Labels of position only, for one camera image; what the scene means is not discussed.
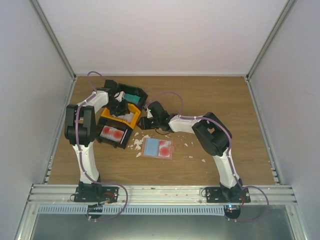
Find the yellow bin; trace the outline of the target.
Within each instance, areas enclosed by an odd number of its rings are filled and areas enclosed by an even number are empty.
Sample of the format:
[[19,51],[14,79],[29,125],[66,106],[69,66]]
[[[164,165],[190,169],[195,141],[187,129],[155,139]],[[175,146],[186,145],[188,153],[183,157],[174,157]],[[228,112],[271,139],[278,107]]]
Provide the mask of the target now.
[[141,115],[141,111],[132,103],[128,104],[128,110],[129,113],[126,113],[125,115],[115,116],[110,113],[109,109],[105,108],[101,117],[124,123],[131,129],[134,129]]

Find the black bin with red cards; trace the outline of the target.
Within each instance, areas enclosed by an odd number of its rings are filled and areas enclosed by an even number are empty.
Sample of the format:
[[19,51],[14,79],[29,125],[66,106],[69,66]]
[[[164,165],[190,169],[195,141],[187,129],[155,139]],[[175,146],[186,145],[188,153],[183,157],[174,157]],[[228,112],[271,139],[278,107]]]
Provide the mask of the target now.
[[96,140],[114,148],[125,149],[133,132],[133,129],[124,122],[106,117],[100,117],[96,126]]

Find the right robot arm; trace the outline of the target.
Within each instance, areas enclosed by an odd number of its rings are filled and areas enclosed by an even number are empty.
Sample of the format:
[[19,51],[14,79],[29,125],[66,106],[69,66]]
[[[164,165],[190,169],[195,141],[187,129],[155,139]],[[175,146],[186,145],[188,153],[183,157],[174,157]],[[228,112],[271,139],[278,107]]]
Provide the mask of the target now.
[[140,129],[194,134],[204,151],[212,156],[216,164],[223,200],[228,203],[239,200],[242,182],[232,159],[232,134],[215,114],[212,112],[201,116],[169,114],[158,101],[151,103],[145,110],[147,116],[141,117],[137,122]]

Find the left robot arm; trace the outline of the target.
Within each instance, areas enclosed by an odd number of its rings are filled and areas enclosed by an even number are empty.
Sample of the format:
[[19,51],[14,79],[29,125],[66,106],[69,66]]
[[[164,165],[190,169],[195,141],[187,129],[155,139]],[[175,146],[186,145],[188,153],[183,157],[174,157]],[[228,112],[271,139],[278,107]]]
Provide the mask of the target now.
[[102,108],[117,116],[129,112],[128,103],[118,92],[118,84],[114,80],[107,79],[103,87],[95,88],[86,99],[69,104],[65,110],[64,136],[75,151],[80,171],[75,202],[102,202],[115,197],[102,186],[95,162],[96,113]]

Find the pale pink cards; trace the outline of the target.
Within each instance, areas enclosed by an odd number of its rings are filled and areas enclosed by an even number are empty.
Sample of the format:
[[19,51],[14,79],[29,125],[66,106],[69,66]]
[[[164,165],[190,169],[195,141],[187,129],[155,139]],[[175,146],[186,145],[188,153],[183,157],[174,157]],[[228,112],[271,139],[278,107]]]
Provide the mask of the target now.
[[112,117],[115,118],[115,119],[118,119],[118,120],[125,121],[125,122],[130,124],[132,122],[132,120],[133,120],[134,115],[135,115],[134,113],[130,112],[130,113],[127,113],[125,115],[119,115],[119,116],[115,116],[113,114]]

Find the teal cards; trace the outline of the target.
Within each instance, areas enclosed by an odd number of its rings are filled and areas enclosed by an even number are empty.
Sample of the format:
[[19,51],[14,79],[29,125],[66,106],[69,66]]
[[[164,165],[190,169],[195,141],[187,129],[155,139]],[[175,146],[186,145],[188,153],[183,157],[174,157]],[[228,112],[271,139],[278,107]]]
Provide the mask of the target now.
[[124,99],[129,103],[138,105],[141,97],[138,95],[132,95],[132,94],[126,93]]

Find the black bin with teal cards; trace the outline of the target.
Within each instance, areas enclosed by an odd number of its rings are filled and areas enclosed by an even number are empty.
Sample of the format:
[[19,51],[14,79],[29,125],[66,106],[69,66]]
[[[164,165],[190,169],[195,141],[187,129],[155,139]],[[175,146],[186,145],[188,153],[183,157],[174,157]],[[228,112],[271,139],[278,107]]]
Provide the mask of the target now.
[[124,99],[131,104],[134,104],[139,110],[142,110],[148,94],[141,88],[119,83],[117,85],[119,92],[124,92]]

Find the red and white cards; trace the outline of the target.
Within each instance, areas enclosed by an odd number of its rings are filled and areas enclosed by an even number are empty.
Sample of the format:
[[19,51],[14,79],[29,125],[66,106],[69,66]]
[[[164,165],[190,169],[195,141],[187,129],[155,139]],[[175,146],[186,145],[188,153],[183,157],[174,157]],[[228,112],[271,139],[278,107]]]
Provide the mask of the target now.
[[121,144],[126,133],[127,130],[123,131],[112,126],[105,125],[99,136],[103,139],[111,140],[113,142]]

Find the white debris pile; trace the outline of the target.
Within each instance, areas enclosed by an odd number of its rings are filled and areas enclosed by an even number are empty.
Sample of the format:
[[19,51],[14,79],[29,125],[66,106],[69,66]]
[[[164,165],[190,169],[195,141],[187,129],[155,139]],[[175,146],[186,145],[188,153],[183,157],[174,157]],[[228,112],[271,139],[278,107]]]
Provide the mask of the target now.
[[129,140],[127,144],[127,149],[134,151],[135,157],[138,158],[142,155],[142,148],[144,140],[149,138],[148,134],[143,132],[136,132],[133,134],[133,137]]

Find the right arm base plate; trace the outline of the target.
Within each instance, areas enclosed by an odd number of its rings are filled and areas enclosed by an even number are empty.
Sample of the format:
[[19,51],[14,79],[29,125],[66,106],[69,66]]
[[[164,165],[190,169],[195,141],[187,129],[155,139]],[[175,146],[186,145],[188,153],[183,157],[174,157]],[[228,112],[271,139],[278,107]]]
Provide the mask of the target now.
[[206,187],[205,197],[207,203],[250,203],[251,197],[248,189],[240,189],[238,186]]

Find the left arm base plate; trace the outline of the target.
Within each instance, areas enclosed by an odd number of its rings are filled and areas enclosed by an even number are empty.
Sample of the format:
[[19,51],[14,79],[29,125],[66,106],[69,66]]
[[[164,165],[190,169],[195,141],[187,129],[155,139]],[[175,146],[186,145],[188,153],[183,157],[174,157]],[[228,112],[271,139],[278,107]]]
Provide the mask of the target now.
[[75,203],[111,204],[118,201],[119,187],[102,185],[79,185],[70,200]]

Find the aluminium mounting rail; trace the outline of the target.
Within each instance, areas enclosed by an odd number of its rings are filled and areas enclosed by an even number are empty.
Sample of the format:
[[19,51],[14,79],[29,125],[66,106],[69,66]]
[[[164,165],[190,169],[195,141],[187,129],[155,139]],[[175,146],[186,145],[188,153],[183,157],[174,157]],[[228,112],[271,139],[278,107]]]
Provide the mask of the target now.
[[[76,192],[71,184],[34,184],[28,203],[73,204],[70,196]],[[208,205],[203,185],[126,185],[130,205]],[[289,185],[262,185],[270,205],[296,205]]]

